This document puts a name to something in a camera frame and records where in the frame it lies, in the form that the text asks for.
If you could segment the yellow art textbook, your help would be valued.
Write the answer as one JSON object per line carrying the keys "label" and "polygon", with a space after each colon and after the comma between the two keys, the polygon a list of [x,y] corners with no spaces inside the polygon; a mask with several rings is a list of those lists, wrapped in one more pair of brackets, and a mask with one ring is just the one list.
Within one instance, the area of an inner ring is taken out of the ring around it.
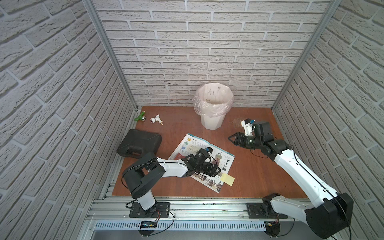
{"label": "yellow art textbook", "polygon": [[220,193],[224,184],[222,176],[228,175],[235,155],[188,133],[169,160],[183,160],[192,167],[187,172],[189,177]]}

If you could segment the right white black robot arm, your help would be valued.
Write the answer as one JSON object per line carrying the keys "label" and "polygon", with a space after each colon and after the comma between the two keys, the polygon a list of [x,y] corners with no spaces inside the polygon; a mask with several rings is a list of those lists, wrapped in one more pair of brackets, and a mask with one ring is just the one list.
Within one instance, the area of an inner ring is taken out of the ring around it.
{"label": "right white black robot arm", "polygon": [[298,157],[294,146],[274,137],[268,122],[246,119],[241,125],[244,132],[229,136],[229,141],[244,149],[260,150],[285,170],[310,200],[306,205],[273,193],[263,198],[261,214],[267,218],[283,214],[299,220],[322,239],[351,228],[354,201],[350,195],[339,193],[320,179]]}

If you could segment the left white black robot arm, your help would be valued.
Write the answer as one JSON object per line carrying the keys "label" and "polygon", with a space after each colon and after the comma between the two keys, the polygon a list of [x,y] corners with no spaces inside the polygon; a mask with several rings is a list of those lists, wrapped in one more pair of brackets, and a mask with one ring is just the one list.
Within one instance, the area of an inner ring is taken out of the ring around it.
{"label": "left white black robot arm", "polygon": [[199,149],[195,154],[187,155],[179,160],[164,160],[148,153],[122,173],[122,184],[131,193],[141,209],[153,210],[157,204],[152,188],[161,178],[191,177],[200,174],[205,177],[215,177],[221,169],[217,161],[211,162],[212,148]]}

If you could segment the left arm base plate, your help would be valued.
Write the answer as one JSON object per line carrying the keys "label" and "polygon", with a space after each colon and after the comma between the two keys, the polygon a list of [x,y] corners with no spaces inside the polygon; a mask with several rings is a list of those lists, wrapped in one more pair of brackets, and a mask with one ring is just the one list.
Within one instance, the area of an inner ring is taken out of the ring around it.
{"label": "left arm base plate", "polygon": [[133,202],[130,206],[130,218],[168,218],[170,202],[156,202],[148,210],[144,210],[138,202]]}

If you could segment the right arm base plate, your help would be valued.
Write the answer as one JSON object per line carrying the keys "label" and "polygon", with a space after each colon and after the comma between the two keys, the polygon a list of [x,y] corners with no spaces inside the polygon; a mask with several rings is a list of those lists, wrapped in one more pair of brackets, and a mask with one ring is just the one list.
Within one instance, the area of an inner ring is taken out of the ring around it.
{"label": "right arm base plate", "polygon": [[284,214],[277,214],[265,203],[246,203],[249,219],[288,219]]}

